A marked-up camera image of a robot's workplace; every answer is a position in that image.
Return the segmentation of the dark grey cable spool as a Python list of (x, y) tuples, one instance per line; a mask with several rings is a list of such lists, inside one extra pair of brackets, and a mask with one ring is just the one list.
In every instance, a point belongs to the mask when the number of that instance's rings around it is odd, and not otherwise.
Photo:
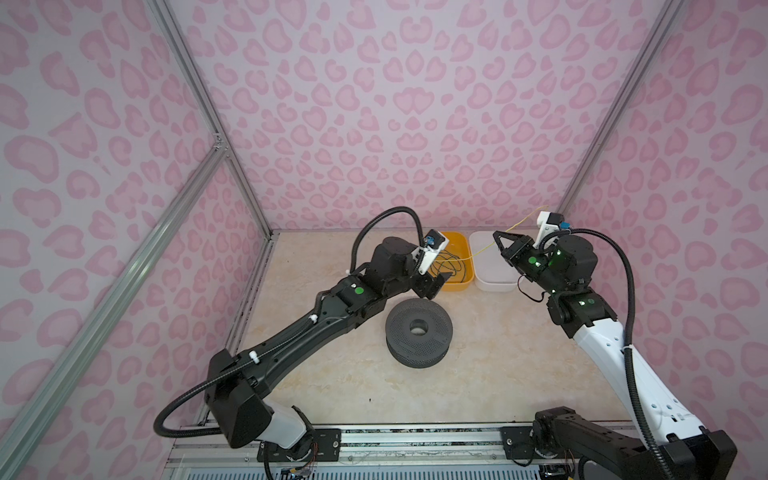
[(448, 353), (453, 323), (438, 303), (420, 298), (397, 304), (385, 323), (386, 345), (392, 357), (413, 369), (438, 364)]

